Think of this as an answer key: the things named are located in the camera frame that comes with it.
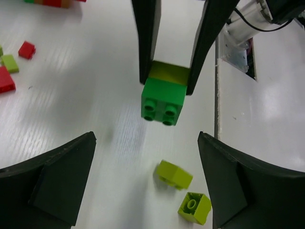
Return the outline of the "multicolour lego brick stack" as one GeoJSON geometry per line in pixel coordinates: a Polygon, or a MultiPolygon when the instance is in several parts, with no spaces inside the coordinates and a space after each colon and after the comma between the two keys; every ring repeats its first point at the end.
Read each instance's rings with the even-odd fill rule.
{"type": "Polygon", "coordinates": [[[24,0],[24,2],[68,9],[74,4],[74,2],[87,2],[87,0],[24,0]]]}

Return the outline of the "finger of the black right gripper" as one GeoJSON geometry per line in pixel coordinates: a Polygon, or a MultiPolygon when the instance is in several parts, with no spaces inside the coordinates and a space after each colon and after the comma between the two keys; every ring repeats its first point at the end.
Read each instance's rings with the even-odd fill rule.
{"type": "Polygon", "coordinates": [[[194,41],[187,95],[193,94],[206,56],[237,4],[238,0],[205,1],[194,41]]]}
{"type": "Polygon", "coordinates": [[[145,84],[151,70],[161,20],[160,0],[132,0],[138,33],[139,79],[145,84]]]}

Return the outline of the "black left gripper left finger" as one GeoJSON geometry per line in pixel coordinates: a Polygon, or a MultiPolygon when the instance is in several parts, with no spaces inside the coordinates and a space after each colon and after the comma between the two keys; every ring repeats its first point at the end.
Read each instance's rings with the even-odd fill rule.
{"type": "Polygon", "coordinates": [[[76,225],[96,147],[94,132],[0,170],[2,229],[76,225]]]}

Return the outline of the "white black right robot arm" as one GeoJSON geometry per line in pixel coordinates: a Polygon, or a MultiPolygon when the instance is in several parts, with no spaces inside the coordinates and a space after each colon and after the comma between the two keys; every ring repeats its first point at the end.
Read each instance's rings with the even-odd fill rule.
{"type": "MultiPolygon", "coordinates": [[[[220,32],[228,41],[242,48],[244,43],[266,27],[287,26],[305,10],[303,0],[252,0],[237,8],[237,0],[207,0],[195,37],[187,95],[192,95],[206,56],[220,32]]],[[[133,0],[132,8],[139,42],[139,79],[145,84],[151,65],[161,19],[161,1],[133,0]]]]}

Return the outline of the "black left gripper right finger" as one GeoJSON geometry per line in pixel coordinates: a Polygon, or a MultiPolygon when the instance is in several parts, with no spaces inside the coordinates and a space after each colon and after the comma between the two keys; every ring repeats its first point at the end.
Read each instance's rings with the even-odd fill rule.
{"type": "Polygon", "coordinates": [[[303,172],[269,164],[203,132],[198,147],[217,228],[304,228],[303,172]]]}

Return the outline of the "lime 2x2 lego brick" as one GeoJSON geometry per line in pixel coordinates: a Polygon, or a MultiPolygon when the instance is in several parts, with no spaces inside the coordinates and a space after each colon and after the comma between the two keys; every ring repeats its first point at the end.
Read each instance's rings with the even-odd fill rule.
{"type": "Polygon", "coordinates": [[[189,74],[189,68],[153,61],[148,77],[187,86],[189,74]]]}

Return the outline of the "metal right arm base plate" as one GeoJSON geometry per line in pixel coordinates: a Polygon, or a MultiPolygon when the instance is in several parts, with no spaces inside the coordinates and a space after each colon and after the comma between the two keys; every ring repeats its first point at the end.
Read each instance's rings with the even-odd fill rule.
{"type": "Polygon", "coordinates": [[[253,80],[257,80],[254,63],[253,38],[248,39],[240,46],[236,46],[228,38],[228,34],[221,31],[221,33],[218,35],[217,47],[218,57],[220,59],[245,73],[253,80]]]}

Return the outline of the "dark green 2x2 lego brick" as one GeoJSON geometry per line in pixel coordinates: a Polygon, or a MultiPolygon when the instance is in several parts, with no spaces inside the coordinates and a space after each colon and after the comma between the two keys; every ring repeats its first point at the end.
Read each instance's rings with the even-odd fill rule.
{"type": "Polygon", "coordinates": [[[187,86],[148,78],[141,98],[141,117],[175,126],[181,113],[187,86]]]}

